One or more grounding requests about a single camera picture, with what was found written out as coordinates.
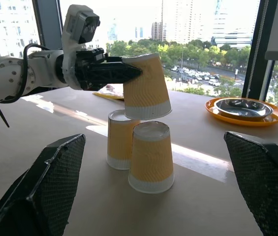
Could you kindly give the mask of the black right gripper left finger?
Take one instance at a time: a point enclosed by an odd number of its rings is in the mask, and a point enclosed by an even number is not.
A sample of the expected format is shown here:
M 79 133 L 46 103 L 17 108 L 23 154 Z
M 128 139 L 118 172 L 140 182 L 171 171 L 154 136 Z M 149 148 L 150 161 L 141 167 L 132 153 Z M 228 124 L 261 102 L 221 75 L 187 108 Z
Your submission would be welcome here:
M 86 137 L 47 145 L 0 199 L 0 236 L 62 236 L 76 196 Z

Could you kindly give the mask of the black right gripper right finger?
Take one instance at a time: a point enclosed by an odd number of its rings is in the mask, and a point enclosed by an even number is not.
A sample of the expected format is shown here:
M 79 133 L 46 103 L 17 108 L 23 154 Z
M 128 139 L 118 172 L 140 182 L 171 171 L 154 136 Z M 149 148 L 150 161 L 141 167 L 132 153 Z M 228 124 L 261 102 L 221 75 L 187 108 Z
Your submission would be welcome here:
M 263 236 L 278 236 L 278 145 L 247 134 L 224 134 L 240 192 Z

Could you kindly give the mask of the round stainless steel dish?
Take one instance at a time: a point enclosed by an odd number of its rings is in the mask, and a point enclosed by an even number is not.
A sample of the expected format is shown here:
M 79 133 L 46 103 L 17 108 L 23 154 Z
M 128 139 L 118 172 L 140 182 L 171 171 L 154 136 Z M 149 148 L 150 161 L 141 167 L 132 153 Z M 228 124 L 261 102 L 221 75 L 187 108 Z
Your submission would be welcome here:
M 269 105 L 247 98 L 221 98 L 214 107 L 224 117 L 246 121 L 260 121 L 273 113 Z

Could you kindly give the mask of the yellow and white paper cup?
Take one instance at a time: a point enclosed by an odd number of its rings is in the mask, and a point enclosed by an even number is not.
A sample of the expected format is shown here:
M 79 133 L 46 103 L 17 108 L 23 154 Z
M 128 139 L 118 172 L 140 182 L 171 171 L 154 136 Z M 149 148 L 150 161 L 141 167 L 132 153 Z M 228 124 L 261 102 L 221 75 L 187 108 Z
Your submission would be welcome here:
M 142 70 L 139 77 L 123 85 L 125 116 L 129 119 L 152 120 L 171 113 L 159 54 L 123 58 L 123 62 Z
M 159 194 L 174 183 L 170 128 L 147 121 L 133 129 L 129 185 L 138 192 Z
M 133 129 L 140 123 L 115 110 L 108 116 L 107 163 L 117 170 L 129 170 L 132 157 Z

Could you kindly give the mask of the orange plastic plate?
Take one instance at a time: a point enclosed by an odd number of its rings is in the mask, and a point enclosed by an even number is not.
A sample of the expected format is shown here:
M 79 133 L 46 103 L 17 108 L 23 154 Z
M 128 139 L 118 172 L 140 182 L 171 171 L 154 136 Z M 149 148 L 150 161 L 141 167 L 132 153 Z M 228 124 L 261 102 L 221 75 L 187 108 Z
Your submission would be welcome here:
M 272 114 L 261 118 L 259 120 L 249 120 L 249 119 L 239 119 L 239 118 L 232 118 L 229 115 L 225 116 L 221 111 L 218 110 L 218 108 L 215 106 L 215 103 L 218 101 L 221 101 L 223 98 L 213 98 L 205 103 L 205 109 L 208 111 L 208 113 L 213 116 L 215 119 L 230 123 L 230 124 L 235 124 L 235 125 L 240 125 L 240 126 L 248 126 L 248 127 L 266 127 L 266 126 L 271 126 L 274 124 L 278 123 L 278 107 L 267 103 L 267 102 L 262 102 L 263 105 L 267 105 L 270 108 L 273 109 Z

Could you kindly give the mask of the dark window frame post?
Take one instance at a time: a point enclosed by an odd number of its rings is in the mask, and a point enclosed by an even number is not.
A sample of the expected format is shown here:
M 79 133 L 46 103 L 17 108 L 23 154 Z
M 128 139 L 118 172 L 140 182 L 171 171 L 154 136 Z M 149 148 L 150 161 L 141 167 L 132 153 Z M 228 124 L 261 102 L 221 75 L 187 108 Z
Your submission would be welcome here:
M 62 48 L 62 16 L 60 0 L 31 0 L 40 44 L 51 49 Z
M 277 3 L 278 0 L 260 0 L 242 91 L 243 98 L 266 100 L 275 61 L 266 60 L 265 53 Z

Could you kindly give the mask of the yellow flat packet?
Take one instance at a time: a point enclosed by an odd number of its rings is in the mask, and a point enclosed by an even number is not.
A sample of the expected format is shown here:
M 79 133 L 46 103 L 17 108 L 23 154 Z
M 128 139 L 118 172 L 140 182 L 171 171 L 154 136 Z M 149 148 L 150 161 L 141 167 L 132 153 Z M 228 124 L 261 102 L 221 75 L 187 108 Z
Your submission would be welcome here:
M 108 84 L 99 91 L 93 92 L 93 95 L 107 99 L 124 101 L 124 90 L 122 84 Z

